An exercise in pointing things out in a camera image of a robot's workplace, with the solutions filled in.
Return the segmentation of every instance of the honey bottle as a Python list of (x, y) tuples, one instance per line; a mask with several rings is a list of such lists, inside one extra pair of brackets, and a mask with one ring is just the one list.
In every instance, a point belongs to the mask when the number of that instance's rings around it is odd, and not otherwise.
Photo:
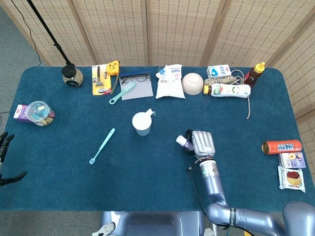
[(253, 67), (244, 77), (244, 84), (251, 86), (251, 88), (255, 85), (258, 78), (262, 75), (265, 70), (265, 63), (258, 63), (255, 67)]

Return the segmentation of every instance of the woven screen panel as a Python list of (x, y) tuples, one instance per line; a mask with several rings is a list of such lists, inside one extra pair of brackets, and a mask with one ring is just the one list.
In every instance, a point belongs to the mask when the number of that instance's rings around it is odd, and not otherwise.
[(303, 148), (315, 183), (315, 116), (298, 123)]
[(209, 65), (267, 61), (298, 26), (313, 0), (232, 0)]
[(149, 0), (151, 65), (200, 66), (220, 0)]
[(145, 1), (74, 0), (99, 64), (147, 65)]
[[(24, 15), (26, 23), (31, 28), (32, 37), (37, 49), (45, 57), (50, 65), (64, 66), (65, 60), (53, 45), (53, 41), (45, 28), (27, 3), (27, 1), (17, 1), (14, 3)], [(41, 1), (33, 0), (34, 5), (46, 22), (48, 28), (61, 45), (68, 59), (77, 66), (91, 65), (93, 59), (79, 26), (66, 0)], [(1, 4), (9, 9), (10, 17), (13, 21), (18, 21), (29, 37), (29, 29), (23, 22), (21, 14), (16, 10), (11, 1), (1, 1)]]
[(315, 109), (315, 22), (275, 64), (283, 73), (295, 114)]

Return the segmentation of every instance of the red can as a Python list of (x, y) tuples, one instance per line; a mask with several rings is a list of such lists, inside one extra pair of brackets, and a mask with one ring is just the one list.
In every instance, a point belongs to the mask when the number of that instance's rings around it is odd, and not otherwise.
[(284, 152), (299, 152), (302, 150), (302, 144), (298, 140), (286, 141), (266, 141), (261, 145), (265, 154), (279, 154)]

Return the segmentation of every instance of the blue felt surface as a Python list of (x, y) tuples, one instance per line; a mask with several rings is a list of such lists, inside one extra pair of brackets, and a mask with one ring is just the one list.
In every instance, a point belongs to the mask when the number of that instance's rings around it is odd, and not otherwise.
[[(122, 67), (121, 72), (143, 67)], [(22, 75), (10, 117), (17, 104), (43, 100), (56, 112), (52, 124), (39, 127), (10, 118), (6, 130), (11, 142), (3, 177), (28, 171), (15, 184), (1, 188), (1, 210), (199, 210), (186, 168), (194, 158), (175, 142), (187, 129), (210, 131), (215, 159), (227, 202), (232, 207), (281, 210), (289, 201), (315, 205), (309, 169), (304, 169), (306, 193), (280, 190), (278, 160), (264, 155), (267, 140), (300, 139), (282, 74), (267, 68), (252, 90), (252, 115), (247, 100), (199, 94), (186, 99), (155, 99), (157, 67), (149, 67), (154, 97), (108, 103), (111, 95), (92, 96), (91, 68), (81, 68), (85, 81), (79, 88), (66, 86), (59, 67), (32, 67)], [(183, 76), (206, 68), (183, 67)], [(119, 85), (115, 94), (120, 92)], [(133, 115), (152, 108), (149, 136), (136, 134)], [(116, 132), (96, 159), (111, 128)], [(192, 171), (204, 205), (198, 167)]]

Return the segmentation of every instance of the black pole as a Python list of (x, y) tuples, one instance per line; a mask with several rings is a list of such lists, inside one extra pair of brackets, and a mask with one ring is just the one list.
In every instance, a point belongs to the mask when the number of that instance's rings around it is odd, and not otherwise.
[(36, 9), (35, 5), (33, 4), (32, 0), (27, 0), (29, 5), (31, 6), (31, 8), (33, 9), (33, 11), (35, 12), (36, 16), (39, 18), (40, 22), (43, 24), (44, 28), (46, 29), (47, 33), (49, 34), (49, 36), (51, 37), (51, 39), (54, 41), (54, 46), (56, 46), (56, 48), (59, 50), (59, 52), (61, 53), (61, 55), (63, 56), (63, 58), (65, 59), (65, 63), (67, 65), (73, 65), (69, 59), (67, 58), (67, 56), (64, 54), (63, 49), (61, 48), (61, 46), (59, 45), (59, 43), (57, 42), (57, 40), (55, 39), (55, 37), (53, 36), (53, 34), (51, 33), (51, 31), (49, 30), (48, 26), (46, 25), (44, 19), (41, 17), (41, 15), (39, 14), (38, 10)]

